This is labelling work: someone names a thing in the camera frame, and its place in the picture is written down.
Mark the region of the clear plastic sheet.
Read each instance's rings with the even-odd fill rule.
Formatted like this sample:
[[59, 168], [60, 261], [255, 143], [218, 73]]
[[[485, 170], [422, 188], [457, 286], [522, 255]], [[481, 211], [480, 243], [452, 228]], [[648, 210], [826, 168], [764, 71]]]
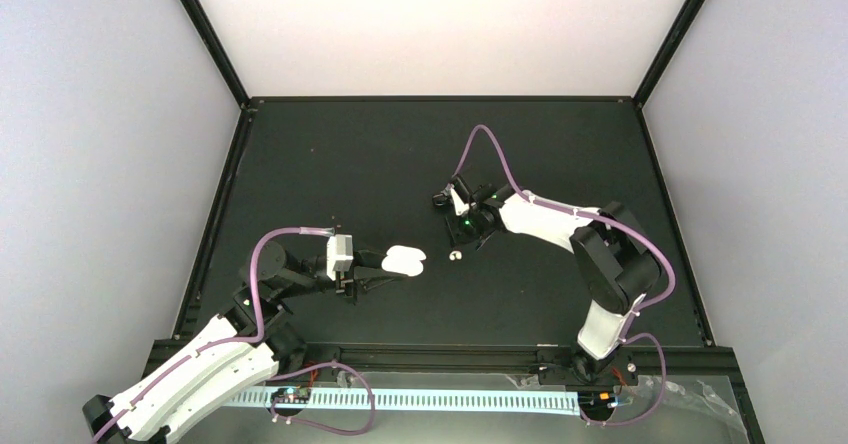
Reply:
[[580, 418], [509, 414], [498, 422], [506, 443], [748, 443], [729, 380], [723, 376], [641, 376], [616, 388], [610, 421], [646, 417], [627, 426], [588, 426]]

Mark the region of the black earbud charging case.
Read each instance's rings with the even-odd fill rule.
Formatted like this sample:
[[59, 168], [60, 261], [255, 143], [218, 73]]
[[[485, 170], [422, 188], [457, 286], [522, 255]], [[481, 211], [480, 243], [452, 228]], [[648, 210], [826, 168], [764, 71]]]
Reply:
[[444, 209], [452, 206], [452, 198], [449, 192], [439, 192], [431, 198], [432, 204], [436, 209]]

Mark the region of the white earbud charging case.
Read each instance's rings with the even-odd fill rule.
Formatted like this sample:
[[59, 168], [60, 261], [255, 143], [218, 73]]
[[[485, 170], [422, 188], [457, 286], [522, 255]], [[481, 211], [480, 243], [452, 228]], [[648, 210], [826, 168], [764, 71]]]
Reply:
[[393, 245], [386, 252], [381, 261], [381, 269], [408, 277], [415, 277], [424, 271], [426, 254], [418, 248]]

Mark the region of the black frame post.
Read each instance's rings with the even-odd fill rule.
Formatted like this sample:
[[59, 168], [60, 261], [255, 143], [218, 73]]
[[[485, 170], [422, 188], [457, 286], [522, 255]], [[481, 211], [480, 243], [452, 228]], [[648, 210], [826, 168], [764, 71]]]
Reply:
[[633, 102], [637, 109], [642, 109], [647, 104], [650, 96], [659, 84], [665, 70], [671, 63], [676, 51], [679, 49], [688, 30], [691, 28], [706, 1], [707, 0], [684, 0], [656, 55], [633, 95]]
[[219, 74], [240, 108], [246, 108], [250, 96], [218, 37], [200, 0], [179, 0]]

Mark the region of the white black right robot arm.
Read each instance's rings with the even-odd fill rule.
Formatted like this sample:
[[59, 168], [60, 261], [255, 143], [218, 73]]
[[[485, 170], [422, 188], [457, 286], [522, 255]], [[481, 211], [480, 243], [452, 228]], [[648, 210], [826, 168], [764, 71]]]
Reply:
[[581, 383], [596, 382], [608, 372], [639, 305], [668, 275], [638, 221], [617, 202], [603, 208], [574, 208], [509, 186], [471, 187], [461, 175], [431, 201], [444, 217], [454, 251], [479, 249], [497, 233], [513, 233], [574, 256], [590, 296], [576, 348], [569, 356], [571, 372]]

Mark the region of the black front mounting rail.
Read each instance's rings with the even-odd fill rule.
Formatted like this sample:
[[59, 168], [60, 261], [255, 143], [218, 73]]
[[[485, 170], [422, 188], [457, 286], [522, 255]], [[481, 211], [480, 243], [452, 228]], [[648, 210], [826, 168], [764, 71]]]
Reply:
[[[142, 378], [173, 356], [187, 341], [157, 340], [150, 351]], [[744, 386], [734, 351], [729, 347], [664, 347], [666, 373], [671, 376], [725, 376], [732, 386]], [[554, 346], [425, 346], [345, 343], [309, 343], [296, 351], [290, 372], [336, 360], [360, 373], [470, 373], [537, 375], [542, 385], [563, 385], [568, 390], [600, 391], [622, 381], [636, 384], [637, 376], [659, 376], [660, 360], [654, 345], [636, 344], [619, 349], [594, 380], [581, 381], [573, 370], [572, 350]]]

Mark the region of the black right rear frame post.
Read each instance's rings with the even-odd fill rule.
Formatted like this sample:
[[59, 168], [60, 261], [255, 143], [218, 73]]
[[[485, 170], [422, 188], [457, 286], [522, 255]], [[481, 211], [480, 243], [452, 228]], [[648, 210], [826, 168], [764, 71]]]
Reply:
[[656, 55], [633, 95], [633, 102], [637, 109], [642, 109], [647, 104], [650, 96], [659, 84], [665, 70], [671, 63], [676, 51], [679, 49], [688, 30], [691, 28], [706, 1], [707, 0], [684, 0]]

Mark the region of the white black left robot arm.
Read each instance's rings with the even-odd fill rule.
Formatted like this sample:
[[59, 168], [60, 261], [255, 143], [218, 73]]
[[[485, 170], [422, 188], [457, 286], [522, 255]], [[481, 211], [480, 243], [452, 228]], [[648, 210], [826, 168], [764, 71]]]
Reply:
[[289, 321], [288, 300], [331, 294], [355, 302], [371, 287], [424, 270], [426, 255], [418, 248], [357, 249], [351, 236], [329, 229], [291, 231], [324, 238], [324, 252], [298, 259], [278, 242], [283, 230], [262, 238], [228, 308], [137, 384], [84, 404], [93, 442], [178, 442], [242, 391], [303, 368], [307, 344]]

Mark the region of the black left rear frame post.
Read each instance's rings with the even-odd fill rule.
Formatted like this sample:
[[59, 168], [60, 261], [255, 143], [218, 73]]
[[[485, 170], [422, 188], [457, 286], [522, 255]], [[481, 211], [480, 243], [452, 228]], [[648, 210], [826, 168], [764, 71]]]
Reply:
[[240, 108], [246, 108], [250, 96], [218, 37], [200, 0], [179, 0], [219, 74]]

